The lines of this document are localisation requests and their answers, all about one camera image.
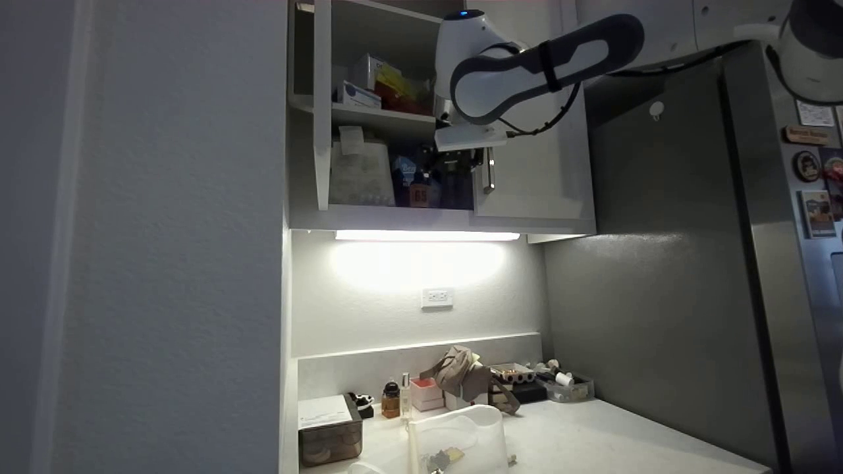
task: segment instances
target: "cabinet shelf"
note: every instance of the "cabinet shelf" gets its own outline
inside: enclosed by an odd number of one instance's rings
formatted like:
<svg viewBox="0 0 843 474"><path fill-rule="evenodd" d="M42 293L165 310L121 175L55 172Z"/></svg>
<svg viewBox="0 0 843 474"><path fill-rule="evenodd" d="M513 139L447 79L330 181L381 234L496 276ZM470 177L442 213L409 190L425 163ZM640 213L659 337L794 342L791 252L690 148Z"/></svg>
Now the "cabinet shelf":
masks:
<svg viewBox="0 0 843 474"><path fill-rule="evenodd" d="M314 114L310 96L294 96L292 106L297 110ZM331 106L334 123L359 123L368 127L391 139L431 139L434 118L420 114L381 110L381 107L355 107L355 106Z"/></svg>

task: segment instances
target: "white wall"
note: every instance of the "white wall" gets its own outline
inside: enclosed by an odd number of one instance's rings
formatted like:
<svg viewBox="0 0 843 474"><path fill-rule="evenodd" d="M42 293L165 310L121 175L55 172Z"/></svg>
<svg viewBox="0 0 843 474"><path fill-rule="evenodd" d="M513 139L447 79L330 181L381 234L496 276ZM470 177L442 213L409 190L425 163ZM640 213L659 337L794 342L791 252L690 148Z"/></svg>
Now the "white wall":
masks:
<svg viewBox="0 0 843 474"><path fill-rule="evenodd" d="M297 355L543 330L541 251L524 243L334 243L330 233L294 233L292 251ZM425 287L454 287L454 310L425 314Z"/></svg>
<svg viewBox="0 0 843 474"><path fill-rule="evenodd" d="M0 472L28 470L73 3L0 3Z"/></svg>
<svg viewBox="0 0 843 474"><path fill-rule="evenodd" d="M55 474L279 463L281 0L96 0Z"/></svg>

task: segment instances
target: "white countertop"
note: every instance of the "white countertop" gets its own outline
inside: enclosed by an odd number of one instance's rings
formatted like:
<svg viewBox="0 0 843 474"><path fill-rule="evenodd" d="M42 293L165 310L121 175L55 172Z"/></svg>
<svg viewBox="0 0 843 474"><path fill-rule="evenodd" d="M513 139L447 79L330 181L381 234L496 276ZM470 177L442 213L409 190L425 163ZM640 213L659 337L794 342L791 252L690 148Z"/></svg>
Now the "white countertop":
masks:
<svg viewBox="0 0 843 474"><path fill-rule="evenodd" d="M636 416L603 400L524 404L504 421L510 474L752 474L762 463ZM409 474L409 433L400 418L367 418L359 460L309 474Z"/></svg>

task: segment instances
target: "open cabinet door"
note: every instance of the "open cabinet door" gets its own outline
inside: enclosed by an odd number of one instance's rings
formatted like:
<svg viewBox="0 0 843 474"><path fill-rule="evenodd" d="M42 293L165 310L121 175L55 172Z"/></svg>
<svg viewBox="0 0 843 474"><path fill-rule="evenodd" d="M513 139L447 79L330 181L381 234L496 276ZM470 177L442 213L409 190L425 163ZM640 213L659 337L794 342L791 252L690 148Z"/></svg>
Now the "open cabinet door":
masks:
<svg viewBox="0 0 843 474"><path fill-rule="evenodd" d="M576 26L576 6L559 0L522 3L470 0L496 28L526 48ZM522 129L551 121L571 90L526 100L505 114ZM496 148L475 172L475 213L482 218L592 222L588 127L582 97L546 135Z"/></svg>

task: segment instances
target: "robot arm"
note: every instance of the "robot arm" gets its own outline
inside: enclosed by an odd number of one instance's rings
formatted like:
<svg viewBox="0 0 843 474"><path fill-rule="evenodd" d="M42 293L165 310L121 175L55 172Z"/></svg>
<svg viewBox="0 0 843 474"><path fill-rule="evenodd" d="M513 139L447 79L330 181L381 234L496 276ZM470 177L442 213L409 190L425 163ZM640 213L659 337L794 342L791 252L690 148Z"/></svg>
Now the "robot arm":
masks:
<svg viewBox="0 0 843 474"><path fill-rule="evenodd" d="M505 40L482 15L460 10L441 26L438 97L450 127L438 151L496 148L508 135L496 123L517 102L620 71L644 51L645 28L609 15L533 51ZM775 46L782 81L811 102L843 102L843 0L794 0Z"/></svg>

